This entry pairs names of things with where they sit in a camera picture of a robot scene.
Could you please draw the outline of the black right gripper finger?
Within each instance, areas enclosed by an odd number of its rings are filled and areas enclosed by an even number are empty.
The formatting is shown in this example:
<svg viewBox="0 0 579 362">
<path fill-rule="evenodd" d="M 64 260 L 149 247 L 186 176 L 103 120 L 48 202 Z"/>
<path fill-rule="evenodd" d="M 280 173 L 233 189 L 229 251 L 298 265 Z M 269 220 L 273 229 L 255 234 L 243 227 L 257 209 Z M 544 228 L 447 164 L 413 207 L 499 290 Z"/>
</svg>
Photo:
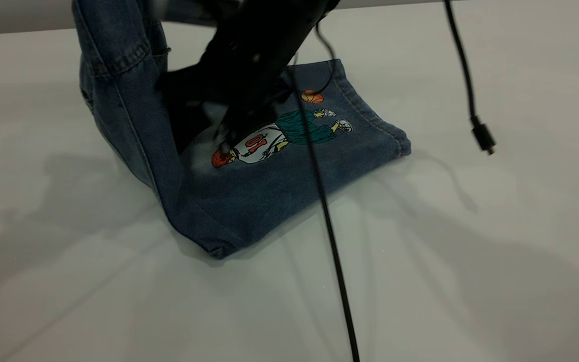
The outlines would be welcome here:
<svg viewBox="0 0 579 362">
<path fill-rule="evenodd" d="M 245 121 L 227 122 L 218 124 L 215 132 L 215 143 L 221 153 L 228 153 L 249 134 L 249 124 Z"/>
</svg>

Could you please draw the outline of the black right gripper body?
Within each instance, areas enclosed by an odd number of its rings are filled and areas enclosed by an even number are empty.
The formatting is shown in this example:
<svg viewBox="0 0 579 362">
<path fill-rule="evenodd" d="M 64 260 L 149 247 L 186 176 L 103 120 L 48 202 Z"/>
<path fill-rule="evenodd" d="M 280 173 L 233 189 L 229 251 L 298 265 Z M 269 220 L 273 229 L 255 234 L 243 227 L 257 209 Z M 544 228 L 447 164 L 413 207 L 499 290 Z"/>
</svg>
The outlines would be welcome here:
<svg viewBox="0 0 579 362">
<path fill-rule="evenodd" d="M 290 98 L 292 87 L 285 76 L 291 55 L 251 55 L 234 62 L 218 76 L 219 103 L 226 110 L 217 137 L 243 137 L 275 115 L 275 106 Z"/>
</svg>

